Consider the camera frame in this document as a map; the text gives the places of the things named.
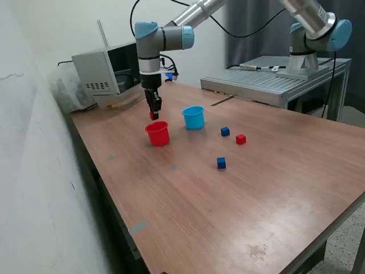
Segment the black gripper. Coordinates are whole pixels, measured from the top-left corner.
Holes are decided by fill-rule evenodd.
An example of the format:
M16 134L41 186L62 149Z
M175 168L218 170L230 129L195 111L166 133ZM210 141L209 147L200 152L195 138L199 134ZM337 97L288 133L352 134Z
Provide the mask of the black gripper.
M145 89L145 98L148 103L151 119L159 118L159 111L161 110L162 98L159 96L157 90L161 86L161 74L140 74L141 86Z

